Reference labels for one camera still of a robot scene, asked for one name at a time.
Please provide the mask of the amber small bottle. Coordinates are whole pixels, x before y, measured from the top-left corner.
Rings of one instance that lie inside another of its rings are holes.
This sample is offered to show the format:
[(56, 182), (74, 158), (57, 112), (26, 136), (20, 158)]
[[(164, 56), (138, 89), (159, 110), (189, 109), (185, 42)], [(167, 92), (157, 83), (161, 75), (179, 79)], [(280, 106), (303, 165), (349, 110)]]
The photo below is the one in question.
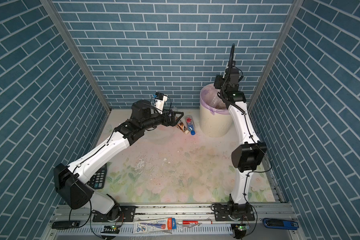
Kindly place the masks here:
[(178, 121), (177, 128), (180, 129), (184, 134), (189, 133), (187, 126), (181, 120)]

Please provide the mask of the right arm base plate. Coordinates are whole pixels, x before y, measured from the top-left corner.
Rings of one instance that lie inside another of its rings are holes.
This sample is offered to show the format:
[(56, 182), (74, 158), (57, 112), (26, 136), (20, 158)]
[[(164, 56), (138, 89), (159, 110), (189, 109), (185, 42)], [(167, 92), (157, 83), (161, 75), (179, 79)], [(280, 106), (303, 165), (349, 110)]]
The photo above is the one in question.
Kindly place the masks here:
[(254, 221), (256, 219), (253, 207), (249, 204), (222, 205), (212, 204), (211, 210), (217, 222)]

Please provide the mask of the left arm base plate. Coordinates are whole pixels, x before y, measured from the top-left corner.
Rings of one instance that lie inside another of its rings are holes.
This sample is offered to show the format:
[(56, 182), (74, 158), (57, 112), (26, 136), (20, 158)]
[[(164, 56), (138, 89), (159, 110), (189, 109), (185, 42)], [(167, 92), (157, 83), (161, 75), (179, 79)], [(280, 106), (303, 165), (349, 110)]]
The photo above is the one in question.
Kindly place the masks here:
[(114, 209), (116, 212), (101, 214), (98, 211), (93, 213), (93, 222), (97, 223), (107, 223), (107, 222), (127, 222), (131, 223), (134, 221), (136, 206), (120, 206), (118, 209)]

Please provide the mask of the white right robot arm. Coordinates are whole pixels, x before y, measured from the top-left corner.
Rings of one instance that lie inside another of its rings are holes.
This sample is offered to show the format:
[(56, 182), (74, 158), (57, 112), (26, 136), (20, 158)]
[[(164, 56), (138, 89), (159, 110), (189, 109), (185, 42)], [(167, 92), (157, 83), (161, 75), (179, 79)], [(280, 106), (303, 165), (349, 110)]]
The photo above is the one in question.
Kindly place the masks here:
[(252, 125), (245, 94), (239, 91), (240, 71), (226, 67), (222, 76), (215, 78), (214, 87), (219, 90), (218, 97), (226, 105), (239, 137), (239, 146), (233, 150), (232, 164), (236, 169), (235, 185), (230, 194), (229, 204), (236, 211), (249, 203), (251, 178), (258, 172), (267, 145), (261, 142)]

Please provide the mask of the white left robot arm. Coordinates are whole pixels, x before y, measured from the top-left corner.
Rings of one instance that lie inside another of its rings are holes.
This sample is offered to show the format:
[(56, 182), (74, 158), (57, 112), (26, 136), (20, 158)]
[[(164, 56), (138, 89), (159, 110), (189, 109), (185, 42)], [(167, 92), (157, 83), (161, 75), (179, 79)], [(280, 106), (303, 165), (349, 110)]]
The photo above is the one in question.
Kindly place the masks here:
[(117, 219), (121, 212), (119, 203), (108, 195), (98, 193), (87, 183), (114, 156), (141, 138), (146, 130), (159, 125), (174, 127), (183, 115), (172, 109), (161, 113), (152, 113), (151, 109), (133, 111), (131, 117), (114, 128), (99, 146), (68, 165), (55, 166), (56, 192), (73, 210), (86, 207), (107, 215), (110, 221)]

